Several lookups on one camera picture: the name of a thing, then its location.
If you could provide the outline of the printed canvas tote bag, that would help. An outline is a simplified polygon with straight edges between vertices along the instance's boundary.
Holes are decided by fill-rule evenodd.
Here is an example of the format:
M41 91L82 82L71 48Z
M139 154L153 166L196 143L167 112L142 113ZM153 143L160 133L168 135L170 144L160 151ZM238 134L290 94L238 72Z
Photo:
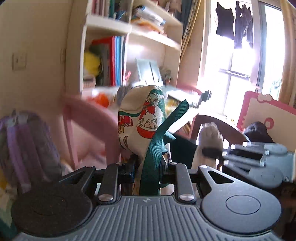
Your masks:
M165 94L154 85L132 88L118 111L118 138L121 147L136 156L132 194L136 196L171 195L174 187L161 181L161 160L167 144L175 137L170 126L189 109L187 101L166 116Z

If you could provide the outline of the dark wooden chair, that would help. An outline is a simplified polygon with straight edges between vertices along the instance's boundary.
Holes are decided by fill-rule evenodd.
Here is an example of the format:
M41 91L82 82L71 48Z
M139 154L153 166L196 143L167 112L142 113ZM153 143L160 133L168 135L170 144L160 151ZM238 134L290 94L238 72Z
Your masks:
M195 144L198 141L201 148L223 150L227 149L223 147L224 140L227 140L229 145L250 142L240 130L215 117L198 114L194 118L190 130L191 142Z

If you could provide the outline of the pink chair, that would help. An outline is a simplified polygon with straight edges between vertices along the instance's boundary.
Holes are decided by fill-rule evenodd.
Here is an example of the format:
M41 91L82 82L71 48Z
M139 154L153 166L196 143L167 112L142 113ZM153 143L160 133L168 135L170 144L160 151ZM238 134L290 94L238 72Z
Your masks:
M93 104L79 96L64 94L63 121L71 165L79 165L74 141L72 122L105 143L107 165L120 161L118 123L116 116L107 108Z

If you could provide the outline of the pink framed board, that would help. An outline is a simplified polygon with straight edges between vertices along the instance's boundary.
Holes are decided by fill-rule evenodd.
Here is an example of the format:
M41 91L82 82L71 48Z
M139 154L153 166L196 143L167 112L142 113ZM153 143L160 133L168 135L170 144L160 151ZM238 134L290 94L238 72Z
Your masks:
M274 142L295 151L295 108L274 100L271 95L245 92L237 128L243 131L251 123L265 124Z

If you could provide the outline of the purple grey backpack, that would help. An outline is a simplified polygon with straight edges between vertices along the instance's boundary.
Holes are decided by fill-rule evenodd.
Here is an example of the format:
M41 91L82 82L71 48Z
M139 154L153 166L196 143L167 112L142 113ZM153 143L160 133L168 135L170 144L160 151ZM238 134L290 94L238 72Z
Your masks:
M19 193L62 176L49 127L36 113L13 111L1 118L1 169Z

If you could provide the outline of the cream bookshelf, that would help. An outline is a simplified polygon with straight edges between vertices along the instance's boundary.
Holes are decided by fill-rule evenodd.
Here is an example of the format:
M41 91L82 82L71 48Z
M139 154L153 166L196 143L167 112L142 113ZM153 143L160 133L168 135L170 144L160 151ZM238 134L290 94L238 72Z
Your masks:
M92 1L73 1L67 33L65 91L80 94L83 91L84 51L91 41L110 36L125 36L125 68L136 79L137 59L154 60L171 72L172 86L177 86L183 24L153 1L124 1L125 21L91 14ZM165 34L150 32L130 22L136 6L147 6L166 21Z

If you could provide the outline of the dark hanging clothes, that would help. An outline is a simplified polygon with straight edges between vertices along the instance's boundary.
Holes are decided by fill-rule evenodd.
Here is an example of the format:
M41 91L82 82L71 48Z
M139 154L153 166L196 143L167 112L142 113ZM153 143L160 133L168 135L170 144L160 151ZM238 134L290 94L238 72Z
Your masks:
M217 35L232 40L235 49L242 48L244 44L253 47L253 15L250 2L219 1L215 12Z

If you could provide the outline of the wall light switch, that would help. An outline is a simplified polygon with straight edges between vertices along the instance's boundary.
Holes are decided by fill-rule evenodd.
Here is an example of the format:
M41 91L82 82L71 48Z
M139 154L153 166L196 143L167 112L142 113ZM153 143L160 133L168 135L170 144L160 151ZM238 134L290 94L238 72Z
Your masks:
M27 65L27 54L26 53L14 53L12 55L12 69L14 71L24 70Z

